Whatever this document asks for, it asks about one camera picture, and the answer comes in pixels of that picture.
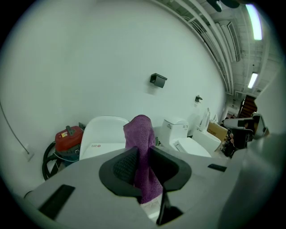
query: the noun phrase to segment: white toilet lid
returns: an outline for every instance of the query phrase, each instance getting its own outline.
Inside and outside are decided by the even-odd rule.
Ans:
[[[122,148],[125,148],[125,143],[91,143],[85,152],[80,152],[80,160],[96,157]]]
[[[175,143],[180,152],[189,153],[202,157],[211,157],[211,155],[199,143],[191,138],[181,138]]]

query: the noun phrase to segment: fluorescent light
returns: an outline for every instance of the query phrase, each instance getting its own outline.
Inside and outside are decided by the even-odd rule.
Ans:
[[[262,29],[257,9],[252,4],[246,4],[246,9],[250,16],[254,40],[262,40]]]
[[[248,85],[248,88],[252,88],[253,87],[257,77],[258,77],[258,74],[253,72],[252,76],[251,76],[251,79],[250,79],[250,82],[249,82],[249,85]]]

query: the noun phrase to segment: ceiling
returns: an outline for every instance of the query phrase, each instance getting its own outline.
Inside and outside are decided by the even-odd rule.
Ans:
[[[205,24],[210,25],[210,20],[208,20],[205,14],[193,4],[194,0],[156,1],[164,4],[172,9],[172,11],[182,16],[186,23],[190,23],[188,22],[189,19],[193,19],[193,21],[202,27],[202,24],[190,13],[190,10],[187,10],[187,7],[182,7],[183,3],[181,2],[184,2],[201,17]],[[239,62],[231,62],[231,69],[228,68],[229,80],[233,83],[233,90],[228,90],[228,94],[237,99],[244,98],[246,94],[254,97],[258,96],[260,93],[259,91],[262,91],[276,75],[283,60],[283,53],[275,38],[271,35],[267,22],[260,15],[263,37],[261,41],[257,41],[253,38],[252,24],[245,5],[240,5],[239,8],[232,9],[221,3],[223,10],[219,13],[214,10],[206,0],[197,0],[197,3],[205,9],[214,23],[228,20],[231,21],[235,27],[239,39],[241,60]],[[248,84],[252,72],[257,72],[258,78],[253,88],[249,89]],[[222,74],[222,77],[227,81],[226,75]]]

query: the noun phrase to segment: pipe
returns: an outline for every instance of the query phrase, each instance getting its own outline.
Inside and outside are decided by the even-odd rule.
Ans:
[[[243,87],[243,91],[245,89],[245,86],[246,86],[246,83],[247,83],[247,79],[248,79],[248,73],[249,73],[249,66],[250,66],[250,43],[249,43],[249,34],[248,34],[248,29],[247,29],[247,24],[246,24],[246,20],[245,20],[245,16],[244,16],[244,13],[242,11],[242,7],[240,7],[240,12],[241,12],[241,15],[242,15],[242,18],[243,18],[243,21],[244,21],[244,25],[245,25],[245,29],[246,29],[246,36],[247,36],[247,42],[248,42],[248,66],[247,66],[247,72],[246,72],[246,77],[245,77],[245,80],[244,80],[244,87]]]
[[[193,25],[196,25],[196,27],[199,28],[199,30],[201,31],[201,33],[204,34],[204,36],[207,38],[207,41],[214,47],[214,44],[213,44],[212,40],[209,38],[209,36],[207,35],[207,33],[205,33],[205,32],[202,30],[202,28],[201,28],[195,21],[193,21],[193,22],[191,22],[191,23],[192,23]],[[217,56],[219,57],[219,54],[218,54],[218,52],[216,51],[216,49],[213,50],[213,52],[216,52]]]
[[[252,89],[252,93],[255,91],[255,88],[259,85],[261,78],[263,77],[265,68],[266,68],[266,64],[268,61],[268,56],[269,56],[269,50],[270,50],[270,39],[268,36],[264,36],[264,42],[263,42],[263,51],[262,51],[262,63],[260,64],[260,70],[258,72],[258,79],[256,80],[253,89]]]
[[[180,19],[181,19],[189,28],[191,28],[192,31],[205,43],[205,41],[202,39],[202,37],[200,36],[200,34],[198,34],[198,32],[194,29],[194,27],[193,27],[190,23],[188,23],[180,14],[178,14],[177,12],[173,11],[172,9],[170,9],[168,6],[166,6],[166,5],[164,5],[164,4],[160,3],[160,2],[158,2],[158,1],[156,1],[156,0],[148,0],[148,1],[150,1],[150,2],[152,2],[152,3],[154,3],[154,4],[156,4],[156,5],[158,5],[158,6],[162,7],[162,8],[164,8],[164,9],[166,9],[166,10],[169,11],[170,13],[174,14],[176,17],[180,18]],[[222,73],[221,73],[221,75],[222,75],[222,79],[223,79],[223,81],[224,81],[224,84],[225,84],[225,87],[226,87],[226,90],[227,90],[227,83],[226,83],[226,81],[225,81],[225,79],[224,79]]]
[[[223,61],[223,65],[224,68],[226,70],[227,73],[227,64],[223,55],[223,52],[219,46],[218,41],[216,40],[215,36],[213,35],[213,33],[211,32],[210,28],[206,25],[206,23],[203,21],[203,19],[190,7],[188,6],[184,1],[182,0],[175,0],[181,7],[185,8],[186,10],[188,10],[194,17],[196,17],[196,19],[200,22],[200,24],[205,28],[205,30],[207,31],[207,33],[210,35],[210,38],[213,40],[215,47],[217,49],[217,51],[219,52],[219,55],[221,56],[221,60]],[[229,88],[231,88],[230,85],[230,80],[229,80],[229,75],[227,73],[227,81],[228,81],[228,86]]]
[[[190,22],[192,22],[192,21],[194,21],[194,20],[196,20],[196,17],[193,17],[193,18],[189,19],[189,20],[188,20],[188,23],[190,23]]]
[[[202,28],[201,28],[196,22],[193,21],[193,22],[191,22],[191,24],[192,24],[195,28],[197,28],[201,33],[204,33],[204,31],[202,30]],[[208,40],[208,42],[209,42],[209,43],[212,43],[211,40],[210,40],[210,38],[209,38],[206,34],[205,34],[205,36],[206,36],[206,39]],[[222,71],[221,71],[221,69],[220,69],[220,67],[219,67],[219,64],[218,64],[218,62],[216,61],[216,59],[215,59],[213,53],[210,51],[210,48],[206,45],[205,42],[204,42],[204,44],[205,44],[206,48],[209,50],[211,56],[212,56],[213,59],[214,59],[215,64],[217,65],[217,67],[218,67],[218,69],[219,69],[220,74],[222,75],[222,78],[223,78],[223,81],[224,81],[224,84],[225,84],[225,87],[226,87],[226,91],[227,91],[227,83],[226,83],[226,81],[225,81],[225,78],[223,77],[223,73],[222,73]]]
[[[251,93],[246,93],[246,92],[241,92],[241,91],[236,91],[236,93],[240,93],[240,94],[243,94],[243,95],[250,95],[250,96],[252,96],[252,97],[257,98],[257,95],[251,94]]]
[[[216,33],[217,37],[219,38],[219,41],[223,47],[223,52],[225,53],[225,56],[227,58],[227,63],[228,63],[228,68],[229,68],[229,73],[230,73],[230,76],[231,76],[231,93],[234,92],[234,88],[233,88],[233,76],[232,76],[232,68],[231,68],[231,60],[230,60],[230,57],[228,55],[228,52],[227,52],[227,46],[226,44],[224,43],[223,41],[223,37],[222,35],[220,34],[218,28],[216,27],[213,19],[210,17],[210,15],[207,13],[207,11],[201,6],[201,4],[199,4],[196,0],[189,0],[195,7],[198,8],[198,10],[203,14],[203,16],[208,20],[208,22],[210,23],[211,27],[213,28],[214,32]]]

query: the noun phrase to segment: white panel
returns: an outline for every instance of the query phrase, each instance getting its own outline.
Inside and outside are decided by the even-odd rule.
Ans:
[[[145,1],[103,1],[86,9],[74,4],[38,3],[19,22],[2,56],[1,102],[19,139],[34,148],[29,163],[38,168],[34,176],[19,174],[23,186],[23,177],[40,183],[43,153],[66,125],[100,115],[131,120],[145,114],[158,132],[165,116],[193,123],[207,107],[213,116],[224,105],[211,56],[172,14]],[[164,88],[150,84],[155,72],[168,78]],[[195,107],[198,94],[203,102]],[[1,136],[11,138],[5,129]],[[5,152],[17,160],[11,143]],[[17,168],[21,163],[6,162],[24,171]]]
[[[224,33],[223,33],[223,30],[222,30],[222,28],[220,27],[219,23],[216,23],[215,25],[216,25],[216,27],[218,28],[220,34],[222,35],[223,41],[225,42],[225,44],[226,44],[226,46],[227,46],[227,51],[228,51],[229,58],[230,58],[231,62],[233,62],[232,55],[231,55],[231,50],[230,50],[230,48],[229,48],[229,45],[228,45],[228,43],[227,43],[227,39],[226,39],[226,37],[225,37],[225,35],[224,35]]]
[[[229,30],[228,30],[228,27],[226,25],[221,25],[220,27],[222,28],[224,36],[227,39],[227,45],[229,46],[229,49],[230,49],[230,52],[231,52],[231,58],[233,60],[235,60],[236,59],[236,51],[235,51],[234,46],[232,44],[232,38],[231,38],[231,34],[230,34]]]
[[[283,66],[278,75],[255,100],[264,122],[272,134],[286,132],[286,69]]]
[[[207,11],[209,15],[217,13],[217,11],[207,2],[201,3],[202,7]]]

